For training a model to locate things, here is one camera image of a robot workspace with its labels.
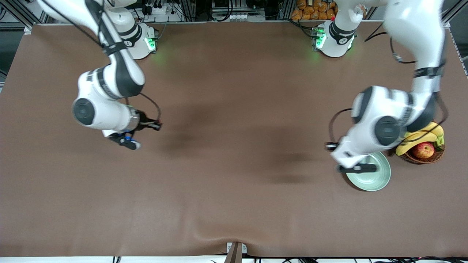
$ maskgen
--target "red apple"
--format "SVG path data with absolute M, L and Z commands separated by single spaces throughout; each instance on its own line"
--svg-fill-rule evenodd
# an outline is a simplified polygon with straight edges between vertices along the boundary
M 420 144 L 416 144 L 416 146 L 414 146 L 411 149 L 411 152 L 413 153 L 414 156 L 420 159 L 426 159 L 426 158 L 431 157 L 434 154 L 435 149 L 432 143 L 422 142 Z

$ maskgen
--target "plate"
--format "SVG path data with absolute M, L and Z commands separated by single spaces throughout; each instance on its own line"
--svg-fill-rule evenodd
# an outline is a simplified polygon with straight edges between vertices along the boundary
M 348 179 L 356 187 L 365 191 L 378 191 L 390 181 L 391 169 L 387 158 L 382 153 L 371 153 L 361 163 L 375 164 L 374 173 L 347 173 Z

